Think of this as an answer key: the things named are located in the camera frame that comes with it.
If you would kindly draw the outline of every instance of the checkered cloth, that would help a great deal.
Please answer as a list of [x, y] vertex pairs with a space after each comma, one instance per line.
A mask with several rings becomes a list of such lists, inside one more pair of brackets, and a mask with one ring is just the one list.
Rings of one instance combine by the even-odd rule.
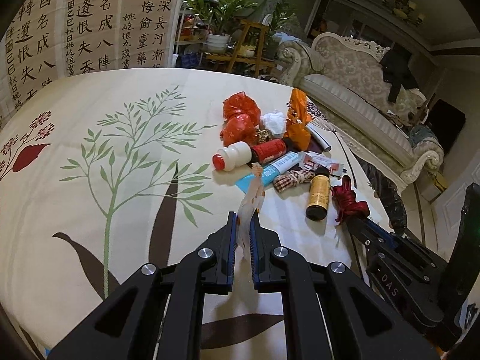
[[273, 186], [275, 190], [280, 193], [287, 188], [296, 187], [301, 183], [310, 181], [315, 176], [311, 170], [291, 170], [274, 178]]

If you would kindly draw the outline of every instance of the sofa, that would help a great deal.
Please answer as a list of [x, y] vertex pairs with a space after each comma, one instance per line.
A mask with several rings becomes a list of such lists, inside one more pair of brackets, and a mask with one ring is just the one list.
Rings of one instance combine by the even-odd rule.
[[394, 114], [408, 122], [409, 114], [416, 114], [426, 102], [419, 89], [403, 87], [396, 103], [387, 102], [391, 84], [383, 81], [379, 62], [388, 50], [331, 32], [320, 34], [311, 47], [286, 41], [279, 46], [279, 58], [286, 64], [279, 82], [306, 92], [347, 135], [353, 152], [369, 151], [410, 184], [423, 168], [436, 173], [443, 149], [432, 137], [412, 147], [405, 133], [383, 116]]

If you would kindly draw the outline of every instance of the tablecloth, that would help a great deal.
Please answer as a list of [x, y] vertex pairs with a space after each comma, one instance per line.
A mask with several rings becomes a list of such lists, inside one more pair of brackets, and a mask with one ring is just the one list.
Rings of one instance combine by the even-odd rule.
[[[245, 91], [262, 113], [291, 88], [224, 73], [129, 69], [55, 81], [0, 133], [0, 302], [40, 352], [51, 349], [146, 262], [178, 263], [227, 222], [247, 166], [218, 172], [222, 101]], [[330, 156], [388, 218], [331, 131]], [[308, 184], [266, 189], [263, 227], [312, 263], [352, 264], [342, 226], [305, 217]], [[233, 292], [207, 295], [203, 359], [286, 359], [280, 294], [257, 294], [237, 253]]]

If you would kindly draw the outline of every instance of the white door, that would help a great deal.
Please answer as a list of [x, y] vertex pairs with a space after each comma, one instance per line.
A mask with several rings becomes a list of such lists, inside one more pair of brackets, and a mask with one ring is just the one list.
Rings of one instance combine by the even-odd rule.
[[480, 185], [480, 150], [462, 175], [432, 204], [438, 250], [447, 258], [450, 258], [457, 239], [465, 190], [473, 182]]

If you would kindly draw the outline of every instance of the chandelier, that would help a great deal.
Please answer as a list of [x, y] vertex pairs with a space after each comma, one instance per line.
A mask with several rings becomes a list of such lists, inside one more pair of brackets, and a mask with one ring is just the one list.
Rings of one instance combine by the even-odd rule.
[[425, 15], [417, 13], [417, 4], [410, 0], [382, 0], [382, 4], [387, 7], [393, 15], [399, 17], [405, 23], [413, 24], [415, 27], [423, 24]]

